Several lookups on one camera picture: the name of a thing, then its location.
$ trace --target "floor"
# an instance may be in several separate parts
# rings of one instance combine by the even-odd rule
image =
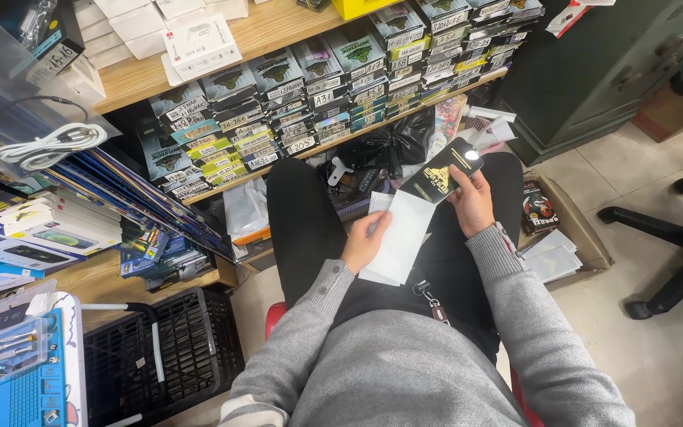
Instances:
[[[671,312],[632,321],[621,301],[662,284],[681,265],[676,247],[636,230],[596,218],[617,205],[683,225],[683,197],[670,184],[683,177],[683,134],[657,144],[631,123],[600,140],[534,167],[556,180],[573,198],[610,251],[615,264],[605,273],[553,291],[597,366],[618,384],[649,427],[683,427],[683,301]],[[282,301],[275,267],[251,277],[232,301],[246,357],[262,345],[267,308]],[[501,372],[507,372],[498,366]],[[214,425],[225,396],[207,401],[161,425]]]

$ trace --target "white cable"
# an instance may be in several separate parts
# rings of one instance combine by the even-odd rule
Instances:
[[[107,139],[99,125],[70,123],[33,142],[0,147],[0,160],[20,163],[28,171],[44,170],[76,151],[94,148]]]

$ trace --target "paper stack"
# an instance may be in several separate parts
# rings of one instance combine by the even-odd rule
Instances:
[[[542,283],[552,282],[576,273],[583,265],[575,255],[576,246],[568,237],[555,229],[536,245],[521,251],[526,265]]]

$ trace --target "white plastic bag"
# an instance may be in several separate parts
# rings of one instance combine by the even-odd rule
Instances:
[[[260,177],[223,191],[225,228],[232,241],[269,226],[266,191]]]

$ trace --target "blue repair mat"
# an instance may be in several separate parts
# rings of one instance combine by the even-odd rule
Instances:
[[[43,315],[48,319],[49,354],[44,363],[0,383],[0,427],[66,427],[62,309]]]

